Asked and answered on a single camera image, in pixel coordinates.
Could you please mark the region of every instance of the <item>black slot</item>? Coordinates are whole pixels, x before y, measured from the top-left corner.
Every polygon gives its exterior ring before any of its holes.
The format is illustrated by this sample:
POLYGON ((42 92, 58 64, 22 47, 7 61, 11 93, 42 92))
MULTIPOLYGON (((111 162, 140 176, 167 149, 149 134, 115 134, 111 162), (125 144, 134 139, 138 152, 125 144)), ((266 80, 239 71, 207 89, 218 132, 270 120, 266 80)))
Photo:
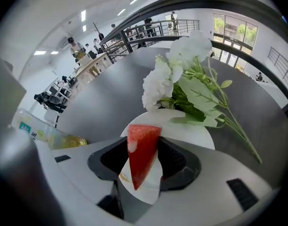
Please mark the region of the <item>black slot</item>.
POLYGON ((101 156, 101 163, 119 175, 128 157, 127 140, 125 140, 118 146, 104 153, 101 156))
POLYGON ((158 143, 158 159, 163 169, 163 180, 181 171, 187 164, 184 155, 165 143, 158 143))
POLYGON ((258 202, 257 197, 249 190, 249 188, 244 184, 239 178, 227 181, 230 189, 234 193, 237 201, 241 205, 244 211, 248 210, 255 203, 258 202))
POLYGON ((62 162, 62 161, 66 161, 66 160, 68 160, 68 159, 71 159, 71 157, 68 156, 68 155, 63 155, 63 156, 57 156, 57 157, 55 157, 55 160, 56 160, 57 163, 58 163, 58 162, 62 162))
POLYGON ((105 196, 100 202, 98 202, 97 206, 118 218, 124 219, 117 198, 113 195, 105 196))

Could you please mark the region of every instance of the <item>black bag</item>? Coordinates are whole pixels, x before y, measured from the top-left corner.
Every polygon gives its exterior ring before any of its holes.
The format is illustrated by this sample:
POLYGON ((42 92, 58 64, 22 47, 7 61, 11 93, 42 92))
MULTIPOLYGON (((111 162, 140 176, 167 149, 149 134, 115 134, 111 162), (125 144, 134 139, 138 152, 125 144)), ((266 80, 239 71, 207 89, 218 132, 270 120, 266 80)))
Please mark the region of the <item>black bag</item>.
POLYGON ((99 48, 99 49, 98 49, 98 55, 99 55, 99 54, 102 54, 102 53, 103 53, 102 48, 99 48))
POLYGON ((88 55, 89 55, 92 59, 94 59, 94 58, 97 57, 97 55, 96 55, 94 52, 92 52, 92 51, 89 51, 89 52, 88 52, 88 55))

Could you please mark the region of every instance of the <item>white artificial flower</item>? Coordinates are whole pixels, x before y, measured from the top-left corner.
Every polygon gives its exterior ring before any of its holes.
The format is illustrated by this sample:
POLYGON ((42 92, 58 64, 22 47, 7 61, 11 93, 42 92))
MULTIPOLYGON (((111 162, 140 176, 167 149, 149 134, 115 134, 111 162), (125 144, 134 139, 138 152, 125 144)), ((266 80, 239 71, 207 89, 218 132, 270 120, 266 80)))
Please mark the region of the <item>white artificial flower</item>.
POLYGON ((210 54, 212 44, 209 39, 203 37, 199 30, 193 30, 189 37, 181 37, 175 40, 166 53, 169 60, 169 66, 173 70, 173 83, 178 81, 184 70, 193 65, 194 57, 198 56, 199 62, 202 62, 210 54))
POLYGON ((148 111, 155 111, 160 107, 157 102, 164 97, 172 97, 173 81, 169 65, 156 57, 155 69, 144 78, 144 94, 142 101, 148 111))

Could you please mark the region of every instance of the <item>window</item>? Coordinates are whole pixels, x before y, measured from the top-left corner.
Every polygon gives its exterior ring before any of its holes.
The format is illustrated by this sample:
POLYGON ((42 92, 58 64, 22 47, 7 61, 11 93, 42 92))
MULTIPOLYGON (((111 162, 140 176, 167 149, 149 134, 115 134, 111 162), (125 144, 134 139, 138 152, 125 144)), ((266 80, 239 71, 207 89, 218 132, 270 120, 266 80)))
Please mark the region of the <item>window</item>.
POLYGON ((246 30, 246 22, 240 19, 225 16, 225 30, 224 34, 239 41, 243 41, 246 30))
POLYGON ((227 39, 237 39, 241 46, 253 47, 258 27, 244 20, 214 13, 214 40, 222 42, 222 36, 227 39))
POLYGON ((220 42, 220 43, 223 43, 223 38, 218 37, 218 36, 213 36, 213 40, 220 42))
POLYGON ((257 35, 257 27, 250 23, 247 23, 246 35, 244 37, 244 43, 253 46, 255 43, 256 35, 257 35))
POLYGON ((219 48, 213 48, 213 51, 214 51, 214 53, 215 53, 214 56, 213 56, 213 58, 219 60, 219 57, 220 57, 220 54, 221 54, 221 49, 219 49, 219 48))
POLYGON ((240 49, 241 46, 238 45, 238 44, 236 44, 236 43, 234 43, 234 44, 233 44, 233 47, 236 48, 236 49, 240 49))
POLYGON ((220 61, 226 63, 229 58, 229 53, 227 51, 222 51, 220 61))
POLYGON ((223 34, 224 20, 224 15, 214 13, 214 32, 223 34))
POLYGON ((244 69, 247 66, 247 62, 245 60, 243 60, 242 58, 238 58, 238 61, 236 63, 236 69, 244 72, 244 69))
POLYGON ((248 55, 251 55, 252 54, 252 51, 246 47, 242 47, 241 49, 243 52, 247 53, 248 55))

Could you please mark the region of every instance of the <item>tree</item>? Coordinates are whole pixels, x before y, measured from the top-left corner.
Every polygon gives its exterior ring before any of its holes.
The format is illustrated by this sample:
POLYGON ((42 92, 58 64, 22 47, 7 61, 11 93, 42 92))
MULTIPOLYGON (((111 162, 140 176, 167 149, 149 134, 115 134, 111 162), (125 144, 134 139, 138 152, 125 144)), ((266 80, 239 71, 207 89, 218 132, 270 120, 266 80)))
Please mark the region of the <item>tree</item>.
POLYGON ((237 33, 240 33, 240 34, 244 35, 245 31, 246 31, 246 26, 244 24, 240 24, 238 26, 237 33))
POLYGON ((238 29, 237 29, 237 33, 243 34, 243 35, 245 33, 245 40, 253 43, 255 41, 255 38, 256 38, 257 27, 255 27, 253 29, 250 29, 247 27, 247 30, 246 30, 246 26, 244 24, 240 24, 238 29))
POLYGON ((215 17, 214 18, 214 30, 216 32, 219 32, 219 28, 224 27, 224 21, 220 17, 215 17))

